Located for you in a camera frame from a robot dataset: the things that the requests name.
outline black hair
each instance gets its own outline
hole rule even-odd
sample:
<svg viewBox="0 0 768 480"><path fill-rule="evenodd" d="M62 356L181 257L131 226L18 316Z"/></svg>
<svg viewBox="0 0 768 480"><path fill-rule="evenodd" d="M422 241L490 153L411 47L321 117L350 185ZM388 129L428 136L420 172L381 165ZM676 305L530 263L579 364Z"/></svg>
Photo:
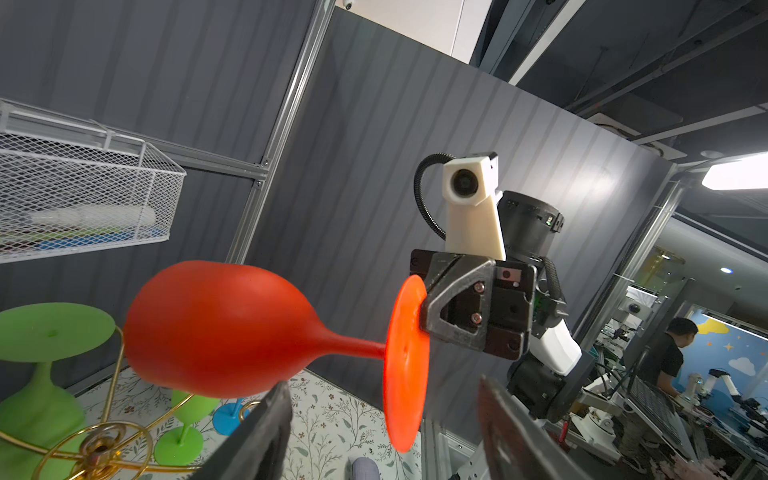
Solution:
<svg viewBox="0 0 768 480"><path fill-rule="evenodd" d="M693 320L682 316L676 316L670 322L667 331L669 333L674 333L675 335L688 335L690 333L699 333L699 327Z"/></svg>

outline dark ceiling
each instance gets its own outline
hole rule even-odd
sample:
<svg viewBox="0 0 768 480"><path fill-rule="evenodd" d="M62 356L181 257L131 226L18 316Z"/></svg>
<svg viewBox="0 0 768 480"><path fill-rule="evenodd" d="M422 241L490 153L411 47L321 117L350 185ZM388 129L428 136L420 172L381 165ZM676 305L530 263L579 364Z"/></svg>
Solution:
<svg viewBox="0 0 768 480"><path fill-rule="evenodd" d="M494 0L472 64L508 81L565 2ZM518 86L642 134L765 104L768 0L587 0ZM706 160L702 151L768 151L768 114L662 142L687 155L675 160L681 163ZM698 184L680 212L753 254L768 254L764 190L715 192Z"/></svg>

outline camera lens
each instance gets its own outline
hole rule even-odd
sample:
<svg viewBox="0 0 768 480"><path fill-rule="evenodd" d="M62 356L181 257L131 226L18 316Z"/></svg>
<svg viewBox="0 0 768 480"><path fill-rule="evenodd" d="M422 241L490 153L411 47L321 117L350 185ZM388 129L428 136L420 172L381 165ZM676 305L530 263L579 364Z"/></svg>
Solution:
<svg viewBox="0 0 768 480"><path fill-rule="evenodd" d="M453 174L453 190L461 197L470 197L478 191L478 178L470 170L461 169Z"/></svg>

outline white bottle in basket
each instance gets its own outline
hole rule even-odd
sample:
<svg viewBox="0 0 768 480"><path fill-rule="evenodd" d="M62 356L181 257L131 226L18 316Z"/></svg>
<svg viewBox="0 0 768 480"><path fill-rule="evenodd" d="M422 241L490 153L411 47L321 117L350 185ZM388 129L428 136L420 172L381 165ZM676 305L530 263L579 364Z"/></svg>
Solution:
<svg viewBox="0 0 768 480"><path fill-rule="evenodd" d="M152 207L133 205L78 205L27 214L29 223L56 227L120 228L154 225Z"/></svg>

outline black t-shirt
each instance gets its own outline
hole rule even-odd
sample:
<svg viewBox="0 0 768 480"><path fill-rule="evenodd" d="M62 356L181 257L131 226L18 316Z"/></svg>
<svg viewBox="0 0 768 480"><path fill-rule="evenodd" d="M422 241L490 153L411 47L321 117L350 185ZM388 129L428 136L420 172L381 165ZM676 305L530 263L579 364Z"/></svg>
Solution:
<svg viewBox="0 0 768 480"><path fill-rule="evenodd" d="M659 373L677 376L683 366L683 353L677 348L674 340L666 333L650 345L650 351L637 370L637 377L651 385L656 385Z"/></svg>

